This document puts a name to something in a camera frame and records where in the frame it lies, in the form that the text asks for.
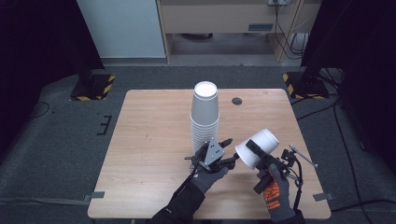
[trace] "gray carpet floor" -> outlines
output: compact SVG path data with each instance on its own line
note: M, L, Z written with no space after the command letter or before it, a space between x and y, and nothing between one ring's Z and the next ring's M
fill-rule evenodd
M91 194L102 167L125 93L131 89L193 89L202 80L226 88L286 89L282 75L298 67L260 66L124 66L107 67L116 76L105 100L69 101L78 81L66 77L46 86L32 112L31 119L16 137L12 150L0 166L0 199L60 199L81 201ZM328 85L330 93L336 90ZM362 201L396 201L396 176L374 151L363 151L346 111L329 99L290 99L311 158L318 164L318 177L338 209ZM304 118L305 115L329 109ZM339 120L347 150L337 128ZM105 135L101 123L112 116ZM356 188L352 169L356 174ZM88 205L0 203L0 223L92 223ZM396 205L364 205L373 223L394 223ZM131 223L131 219L99 219L96 223ZM307 223L369 223L359 206L332 213L326 220ZM255 220L217 220L213 223L259 223Z

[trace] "electrical outlet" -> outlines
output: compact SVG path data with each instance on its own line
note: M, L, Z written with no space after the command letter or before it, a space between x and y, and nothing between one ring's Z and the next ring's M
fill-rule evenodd
M291 0L268 0L268 6L274 6L278 4L279 6L287 6L290 4Z

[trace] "black glove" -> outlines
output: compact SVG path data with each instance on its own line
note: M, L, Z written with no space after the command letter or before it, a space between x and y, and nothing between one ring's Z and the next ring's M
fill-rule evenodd
M195 175L192 177L191 183L194 184L203 194L219 179L222 179L228 173L228 168L224 167L216 173L210 174L201 165L198 164Z
M225 148L230 145L232 141L233 139L230 138L223 142L220 142L219 145ZM194 184L203 194L205 194L217 180L223 178L229 170L227 167L223 167L215 173L209 173L199 163L199 161L202 161L204 159L204 154L207 151L207 148L208 144L205 144L198 151L195 152L190 167L191 172L194 172L194 168L196 166L196 171L194 173L194 176L192 177L191 183Z
M267 202L271 220L277 223L294 217L295 212L290 208L289 202L289 181L279 172L275 164L268 166L268 173L273 177L274 181L264 190L263 196Z

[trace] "orange glove patch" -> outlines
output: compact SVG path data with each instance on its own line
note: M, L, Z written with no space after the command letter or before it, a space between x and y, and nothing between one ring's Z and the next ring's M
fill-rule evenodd
M267 202L267 208L269 209L274 209L280 206L279 201L274 201L275 198L279 197L279 185L274 181L272 182L265 190L263 193L264 200Z

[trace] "stacked cups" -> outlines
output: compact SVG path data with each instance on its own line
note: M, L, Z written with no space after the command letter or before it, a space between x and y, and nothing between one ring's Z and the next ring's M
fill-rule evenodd
M195 85L190 117L192 153L195 154L218 134L219 100L214 83L203 81Z

